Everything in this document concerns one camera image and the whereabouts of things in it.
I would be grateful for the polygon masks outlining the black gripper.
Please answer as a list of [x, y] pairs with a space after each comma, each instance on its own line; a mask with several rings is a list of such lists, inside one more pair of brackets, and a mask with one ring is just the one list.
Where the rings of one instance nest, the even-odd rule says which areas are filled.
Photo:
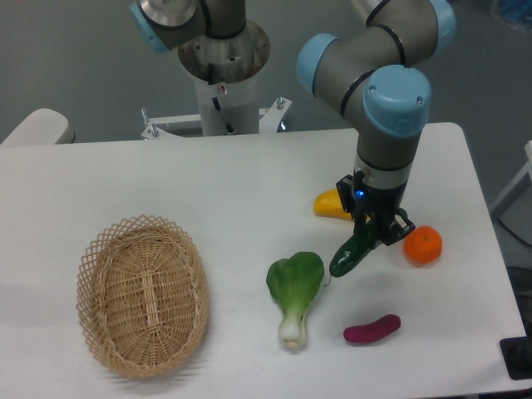
[[336, 183], [342, 207], [352, 216], [357, 248], [377, 249], [403, 240], [416, 228], [401, 207], [406, 183], [391, 189], [378, 189], [365, 183], [364, 177], [363, 173], [346, 175]]

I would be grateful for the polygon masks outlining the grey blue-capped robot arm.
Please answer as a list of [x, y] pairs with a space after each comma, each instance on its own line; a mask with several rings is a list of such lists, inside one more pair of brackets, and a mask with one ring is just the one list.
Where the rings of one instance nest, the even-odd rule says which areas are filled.
[[[151, 48], [177, 49], [197, 81], [206, 135], [258, 131], [254, 78], [270, 44], [244, 2], [135, 1], [130, 10]], [[337, 186], [355, 234], [373, 224], [375, 241], [389, 245], [414, 228], [400, 203], [431, 102], [416, 64], [448, 46], [455, 31], [446, 1], [374, 1], [363, 33], [348, 40], [318, 34], [298, 54], [300, 83], [358, 133], [353, 175]]]

